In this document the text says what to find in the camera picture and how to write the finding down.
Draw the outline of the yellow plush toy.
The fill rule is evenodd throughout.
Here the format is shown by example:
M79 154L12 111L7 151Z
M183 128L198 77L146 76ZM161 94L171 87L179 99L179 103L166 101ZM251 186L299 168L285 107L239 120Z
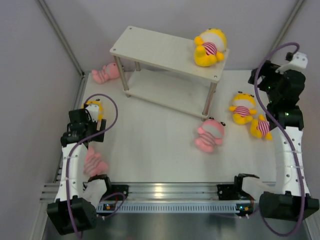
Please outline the yellow plush toy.
M257 119L253 119L251 121L250 133L252 136L258 139L265 138L269 141L273 139L270 130L270 123L265 119L265 117L262 114L260 114Z
M194 38L194 62L200 67L210 67L225 59L227 37L219 28L209 28Z
M103 106L102 106L102 101L101 101L99 98L96 99L96 100L89 100L89 101L87 101L86 103L84 103L84 104L82 105L82 107L84 108L84 105L90 105L90 104L96 104L96 105L99 106L98 122L101 121L102 118L103 118L103 112L104 112Z
M232 112L232 119L237 125L246 125L257 114L255 96L250 93L238 91L228 107Z

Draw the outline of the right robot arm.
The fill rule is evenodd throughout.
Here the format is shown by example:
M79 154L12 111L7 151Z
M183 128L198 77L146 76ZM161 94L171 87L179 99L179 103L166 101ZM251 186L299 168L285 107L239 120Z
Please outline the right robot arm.
M253 119L250 133L256 138L272 140L275 149L276 182L274 187L262 183L258 176L245 174L233 186L240 199L248 195L258 201L260 214L266 219L299 222L320 209L320 201L311 197L302 159L303 114L297 105L305 88L301 72L307 64L279 66L267 60L251 72L248 83L255 92L267 94L265 114Z

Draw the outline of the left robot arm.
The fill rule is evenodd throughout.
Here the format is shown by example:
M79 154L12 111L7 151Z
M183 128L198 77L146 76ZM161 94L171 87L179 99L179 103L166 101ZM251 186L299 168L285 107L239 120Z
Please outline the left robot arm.
M103 142L107 121L97 105L71 110L66 132L60 138L62 146L62 172L59 189L53 203L47 206L47 215L60 235L90 230L97 225L96 207L100 199L107 200L113 187L104 177L92 179L84 188L85 158L89 143Z

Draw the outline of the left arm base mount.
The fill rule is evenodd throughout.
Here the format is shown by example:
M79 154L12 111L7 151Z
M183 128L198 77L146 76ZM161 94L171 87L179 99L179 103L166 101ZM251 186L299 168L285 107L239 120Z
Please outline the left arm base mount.
M107 191L102 195L101 201L116 201L123 200L129 195L129 185L127 184L113 184L107 188Z

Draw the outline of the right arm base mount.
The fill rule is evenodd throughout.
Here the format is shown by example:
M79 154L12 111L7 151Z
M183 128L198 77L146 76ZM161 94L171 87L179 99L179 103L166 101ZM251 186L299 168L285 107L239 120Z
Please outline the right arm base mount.
M220 201L250 200L248 193L234 184L218 184L217 195Z

